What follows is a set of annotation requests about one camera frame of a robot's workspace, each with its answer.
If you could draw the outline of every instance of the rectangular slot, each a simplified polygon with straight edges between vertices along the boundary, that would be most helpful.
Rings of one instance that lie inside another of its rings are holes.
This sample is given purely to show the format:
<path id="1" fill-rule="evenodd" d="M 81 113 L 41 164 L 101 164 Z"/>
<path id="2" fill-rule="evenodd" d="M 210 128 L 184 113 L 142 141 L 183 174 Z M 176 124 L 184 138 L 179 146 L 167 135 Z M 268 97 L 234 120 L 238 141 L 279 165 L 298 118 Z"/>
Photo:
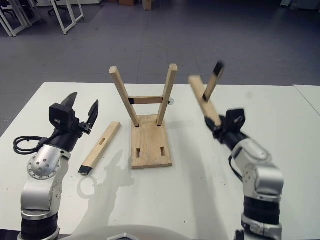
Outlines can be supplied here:
<path id="1" fill-rule="evenodd" d="M 160 147 L 160 150 L 161 150 L 161 156 L 165 156 L 165 147 L 164 146 Z"/>
<path id="2" fill-rule="evenodd" d="M 137 148 L 137 149 L 136 149 L 136 158 L 137 158 L 137 159 L 140 158 L 140 154 L 141 154 L 140 148 Z"/>
<path id="3" fill-rule="evenodd" d="M 104 138 L 102 138 L 101 139 L 101 141 L 100 141 L 100 143 L 99 143 L 99 145 L 102 145 L 104 142 L 105 142 L 105 140 L 106 140 L 106 138 L 104 137 Z"/>

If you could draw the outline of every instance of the wooden block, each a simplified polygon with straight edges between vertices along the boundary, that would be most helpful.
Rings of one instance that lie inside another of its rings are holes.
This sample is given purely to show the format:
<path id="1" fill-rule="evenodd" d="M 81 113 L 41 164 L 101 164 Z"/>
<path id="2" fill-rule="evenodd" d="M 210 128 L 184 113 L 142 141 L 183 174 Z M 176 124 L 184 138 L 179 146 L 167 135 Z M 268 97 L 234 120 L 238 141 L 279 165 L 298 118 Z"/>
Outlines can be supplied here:
<path id="1" fill-rule="evenodd" d="M 177 64 L 170 64 L 168 73 L 166 75 L 166 80 L 165 80 L 165 85 L 164 85 L 164 90 L 163 90 L 163 101 L 159 107 L 159 112 L 158 112 L 158 117 L 156 119 L 156 123 L 160 126 L 164 120 L 165 113 L 167 110 L 169 98 L 171 95 L 172 88 L 174 86 L 174 82 L 176 79 L 178 71 L 178 66 Z"/>
<path id="2" fill-rule="evenodd" d="M 138 116 L 140 126 L 131 127 L 131 168 L 172 166 L 165 124 L 157 125 L 157 115 Z"/>
<path id="3" fill-rule="evenodd" d="M 134 104 L 161 104 L 163 96 L 130 96 L 129 102 L 131 105 Z"/>
<path id="4" fill-rule="evenodd" d="M 151 10 L 152 9 L 152 0 L 142 0 L 143 10 Z"/>
<path id="5" fill-rule="evenodd" d="M 208 102 L 203 99 L 205 92 L 204 83 L 201 80 L 201 77 L 198 75 L 191 75 L 188 79 L 189 84 L 192 87 L 194 95 L 201 107 L 202 113 L 205 117 L 208 117 L 214 121 L 216 126 L 221 125 L 221 119 L 217 113 L 214 104 L 209 100 Z"/>
<path id="6" fill-rule="evenodd" d="M 129 113 L 129 116 L 133 122 L 133 124 L 138 127 L 139 126 L 139 120 L 136 114 L 136 111 L 134 107 L 129 102 L 129 95 L 127 93 L 127 90 L 125 88 L 124 82 L 122 81 L 122 78 L 120 76 L 120 73 L 118 71 L 118 68 L 116 66 L 110 67 L 109 74 L 113 78 L 114 84 L 116 89 L 118 90 L 120 97 L 125 105 L 126 110 Z"/>
<path id="7" fill-rule="evenodd" d="M 105 130 L 99 141 L 96 143 L 90 154 L 87 156 L 87 158 L 81 165 L 79 173 L 81 173 L 82 175 L 89 174 L 89 172 L 96 166 L 96 164 L 100 160 L 103 152 L 114 139 L 120 127 L 120 122 L 113 121 L 110 123 L 108 128 Z"/>

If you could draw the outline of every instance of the gray floor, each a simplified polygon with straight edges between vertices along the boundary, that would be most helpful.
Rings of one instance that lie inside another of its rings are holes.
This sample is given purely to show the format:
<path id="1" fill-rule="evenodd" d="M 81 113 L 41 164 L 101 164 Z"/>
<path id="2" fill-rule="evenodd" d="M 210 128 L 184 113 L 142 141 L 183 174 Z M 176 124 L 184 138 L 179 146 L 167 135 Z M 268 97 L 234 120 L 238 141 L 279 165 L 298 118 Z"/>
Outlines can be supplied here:
<path id="1" fill-rule="evenodd" d="M 177 84 L 218 60 L 221 84 L 320 85 L 320 14 L 280 0 L 156 0 L 153 11 L 115 2 L 83 7 L 85 19 L 63 35 L 55 16 L 8 37 L 0 29 L 0 135 L 43 82 L 162 84 L 169 63 Z M 61 12 L 64 21 L 70 21 Z"/>

